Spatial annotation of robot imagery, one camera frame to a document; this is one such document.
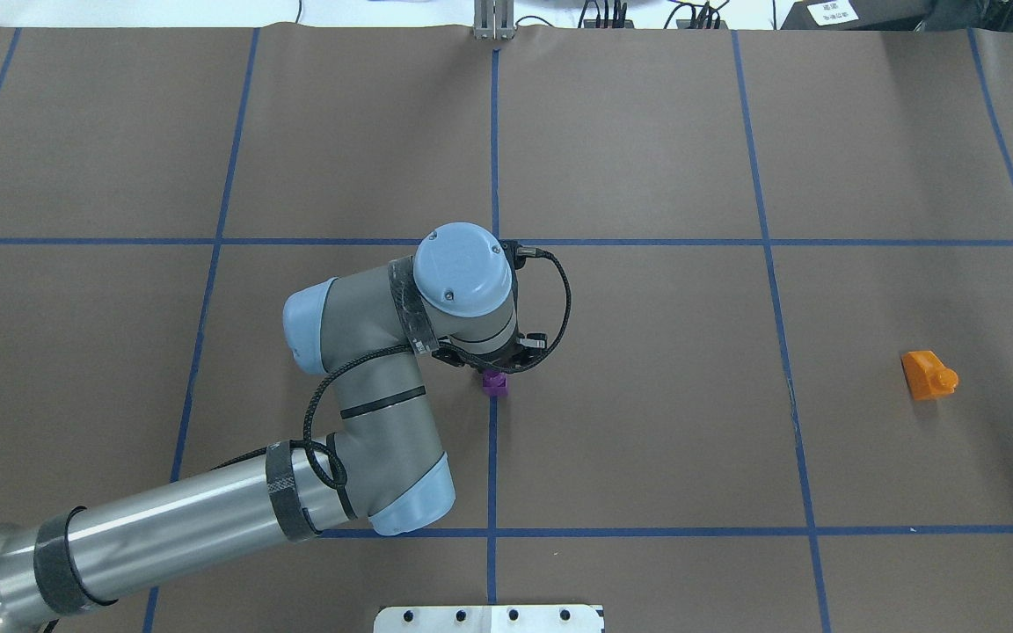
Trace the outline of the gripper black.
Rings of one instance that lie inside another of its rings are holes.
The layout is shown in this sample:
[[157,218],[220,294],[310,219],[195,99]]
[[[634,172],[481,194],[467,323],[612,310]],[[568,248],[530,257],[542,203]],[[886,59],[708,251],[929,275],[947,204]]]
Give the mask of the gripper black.
[[494,372],[506,375],[526,372],[536,365],[535,350],[526,347],[506,350],[502,355],[496,355],[496,353],[476,355],[458,347],[458,345],[440,345],[437,350],[434,350],[433,357],[435,360],[441,360],[442,363],[454,367],[467,366],[482,373]]

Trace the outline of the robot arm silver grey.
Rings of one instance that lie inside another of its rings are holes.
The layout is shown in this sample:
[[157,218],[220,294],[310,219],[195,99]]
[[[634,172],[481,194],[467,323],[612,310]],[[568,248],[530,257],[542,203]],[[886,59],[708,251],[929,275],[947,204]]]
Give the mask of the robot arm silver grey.
[[449,513],[455,488],[418,357],[526,372],[558,339],[524,335],[517,273],[547,250],[477,224],[430,232],[414,255],[294,293],[295,364],[321,377],[298,440],[283,440],[100,507],[0,524],[0,632],[51,630],[128,594],[367,517],[401,535]]

